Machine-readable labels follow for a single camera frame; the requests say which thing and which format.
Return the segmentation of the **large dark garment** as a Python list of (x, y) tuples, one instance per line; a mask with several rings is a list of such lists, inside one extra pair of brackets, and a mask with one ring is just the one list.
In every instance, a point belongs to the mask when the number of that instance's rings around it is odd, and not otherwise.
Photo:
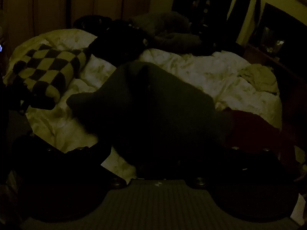
[(73, 94), (67, 105), (86, 133), (144, 176), (201, 176), (235, 147), (276, 151), (281, 137), (261, 116), (217, 111), (210, 95), (145, 62), (117, 68), (99, 90)]

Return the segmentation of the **white patterned duvet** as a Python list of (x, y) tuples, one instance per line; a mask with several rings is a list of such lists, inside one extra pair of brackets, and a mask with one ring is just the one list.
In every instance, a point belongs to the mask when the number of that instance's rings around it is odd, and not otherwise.
[[(26, 105), (26, 118), (33, 132), (40, 137), (46, 134), (53, 135), (50, 144), (64, 153), (94, 145), (110, 147), (108, 144), (100, 143), (96, 136), (85, 132), (84, 128), (72, 117), (67, 99), (73, 94), (96, 92), (117, 68), (134, 62), (154, 64), (185, 83), (202, 90), (213, 98), (217, 111), (230, 108), (259, 115), (270, 125), (279, 129), (281, 134), (281, 122), (274, 122), (275, 117), (281, 116), (279, 93), (256, 91), (250, 83), (238, 76), (241, 69), (251, 64), (234, 53), (222, 51), (209, 56), (196, 57), (147, 49), (137, 60), (113, 65), (91, 53), (89, 44), (96, 39), (93, 35), (82, 30), (67, 30), (64, 38), (66, 42), (63, 42), (62, 37), (54, 31), (45, 34), (40, 43), (25, 48), (23, 53), (11, 60), (9, 72), (4, 78), (5, 85), (17, 96), (18, 102)], [(58, 50), (88, 48), (91, 53), (89, 62), (80, 72), (80, 76), (71, 81), (66, 92), (52, 110), (29, 106), (20, 99), (18, 93), (8, 83), (16, 62), (21, 60), (27, 51), (40, 44), (47, 44)], [(278, 159), (280, 159), (282, 143), (280, 137), (277, 150), (271, 151)], [(113, 147), (110, 148), (111, 154), (102, 163), (102, 166), (115, 173), (120, 170), (128, 170), (128, 173), (122, 174), (122, 178), (126, 181), (134, 178), (137, 173), (136, 168), (127, 163)]]

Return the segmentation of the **small crumpled light cloth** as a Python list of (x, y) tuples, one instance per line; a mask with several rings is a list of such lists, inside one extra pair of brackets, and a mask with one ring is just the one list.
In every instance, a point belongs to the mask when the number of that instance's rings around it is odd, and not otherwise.
[(256, 91), (279, 93), (277, 79), (273, 72), (261, 64), (251, 64), (238, 72), (238, 76), (250, 83)]

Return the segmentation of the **black and white checkered blanket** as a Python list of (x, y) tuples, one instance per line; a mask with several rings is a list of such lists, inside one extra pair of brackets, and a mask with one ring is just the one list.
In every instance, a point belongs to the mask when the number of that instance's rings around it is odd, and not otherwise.
[(58, 50), (40, 44), (16, 62), (8, 83), (29, 106), (52, 110), (90, 57), (88, 48)]

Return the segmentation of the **dark television screen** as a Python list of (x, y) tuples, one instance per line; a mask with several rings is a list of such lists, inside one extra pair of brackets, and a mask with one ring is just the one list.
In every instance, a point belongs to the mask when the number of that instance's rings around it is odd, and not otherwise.
[(301, 60), (306, 54), (306, 25), (266, 3), (257, 31), (257, 46), (278, 64)]

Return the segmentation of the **dark pile at headboard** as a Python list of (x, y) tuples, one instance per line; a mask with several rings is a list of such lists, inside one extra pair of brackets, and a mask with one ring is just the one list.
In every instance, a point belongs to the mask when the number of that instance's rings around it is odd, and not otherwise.
[(91, 53), (113, 65), (134, 61), (147, 49), (177, 55), (209, 56), (216, 39), (211, 29), (184, 15), (145, 14), (129, 19), (87, 15), (76, 19), (72, 28), (96, 36)]

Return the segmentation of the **wooden wardrobe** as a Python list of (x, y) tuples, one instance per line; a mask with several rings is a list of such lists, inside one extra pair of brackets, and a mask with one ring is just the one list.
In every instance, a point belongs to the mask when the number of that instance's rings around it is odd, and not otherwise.
[(1, 0), (8, 54), (21, 43), (42, 33), (69, 28), (86, 15), (118, 19), (145, 14), (150, 0)]

